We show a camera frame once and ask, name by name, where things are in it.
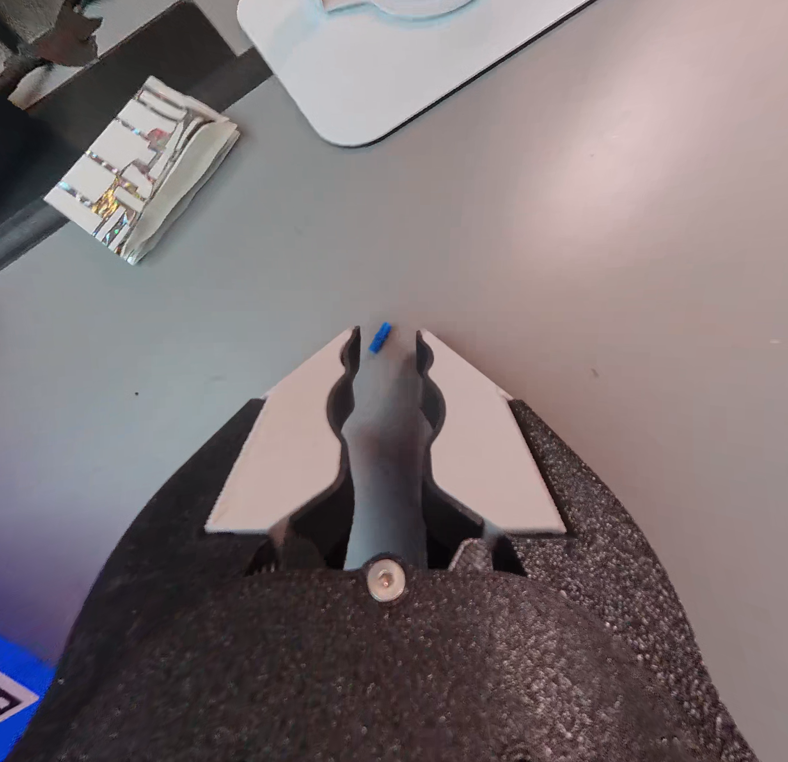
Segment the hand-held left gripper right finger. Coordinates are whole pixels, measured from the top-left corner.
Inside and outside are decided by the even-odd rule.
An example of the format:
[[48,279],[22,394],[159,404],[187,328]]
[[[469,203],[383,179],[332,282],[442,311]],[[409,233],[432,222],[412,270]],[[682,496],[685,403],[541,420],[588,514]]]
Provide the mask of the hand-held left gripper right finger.
[[511,396],[425,329],[415,359],[428,428],[420,479],[427,567],[449,570],[479,542],[493,570],[523,570],[517,542],[566,543],[566,514]]

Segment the blue tag card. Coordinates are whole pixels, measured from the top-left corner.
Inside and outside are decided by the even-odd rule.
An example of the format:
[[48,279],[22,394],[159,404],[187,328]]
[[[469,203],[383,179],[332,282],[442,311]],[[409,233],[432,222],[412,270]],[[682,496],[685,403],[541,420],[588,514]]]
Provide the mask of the blue tag card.
[[1,638],[1,760],[24,734],[54,674],[46,661]]

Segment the folded shiny sticker sheet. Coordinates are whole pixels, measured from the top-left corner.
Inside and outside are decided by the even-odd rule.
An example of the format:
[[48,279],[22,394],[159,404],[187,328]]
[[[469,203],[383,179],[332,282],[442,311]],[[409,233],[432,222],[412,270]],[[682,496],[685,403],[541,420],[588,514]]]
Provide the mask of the folded shiny sticker sheet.
[[225,115],[150,76],[44,201],[139,264],[240,135]]

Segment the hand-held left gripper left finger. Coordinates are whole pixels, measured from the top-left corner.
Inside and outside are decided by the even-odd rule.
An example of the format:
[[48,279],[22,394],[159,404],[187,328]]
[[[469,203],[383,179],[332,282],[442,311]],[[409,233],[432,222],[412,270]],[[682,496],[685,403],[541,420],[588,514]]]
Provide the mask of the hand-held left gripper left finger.
[[360,346],[360,327],[345,329],[262,396],[205,533],[263,535],[281,555],[305,544],[321,565],[345,567],[355,491],[342,429]]

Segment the white metal book stand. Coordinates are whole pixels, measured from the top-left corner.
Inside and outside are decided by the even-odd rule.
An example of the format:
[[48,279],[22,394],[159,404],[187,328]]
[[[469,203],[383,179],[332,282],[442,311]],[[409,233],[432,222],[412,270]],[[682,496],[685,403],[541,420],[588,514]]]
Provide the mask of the white metal book stand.
[[240,0],[238,22],[333,146],[387,137],[595,0]]

